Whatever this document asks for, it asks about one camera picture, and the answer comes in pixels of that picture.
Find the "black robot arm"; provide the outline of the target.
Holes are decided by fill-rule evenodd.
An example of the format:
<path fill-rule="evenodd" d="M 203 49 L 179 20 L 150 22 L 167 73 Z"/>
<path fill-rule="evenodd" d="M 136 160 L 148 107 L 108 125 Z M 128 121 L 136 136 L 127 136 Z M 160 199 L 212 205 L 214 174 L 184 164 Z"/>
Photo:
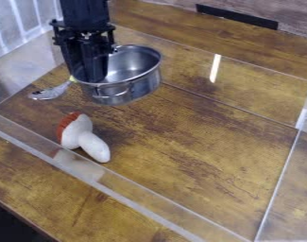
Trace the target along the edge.
<path fill-rule="evenodd" d="M 107 76 L 108 55 L 114 52 L 114 30 L 107 0 L 59 0 L 62 18 L 54 19 L 54 44 L 79 81 L 100 82 Z"/>

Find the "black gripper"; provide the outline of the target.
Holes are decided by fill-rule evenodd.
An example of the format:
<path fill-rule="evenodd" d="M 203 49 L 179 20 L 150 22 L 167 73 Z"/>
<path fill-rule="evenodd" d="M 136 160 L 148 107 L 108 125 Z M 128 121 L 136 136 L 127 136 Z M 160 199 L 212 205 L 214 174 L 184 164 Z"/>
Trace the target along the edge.
<path fill-rule="evenodd" d="M 59 45 L 70 75 L 79 81 L 100 82 L 107 76 L 108 54 L 115 45 L 115 25 L 108 19 L 76 26 L 54 19 L 54 44 Z"/>

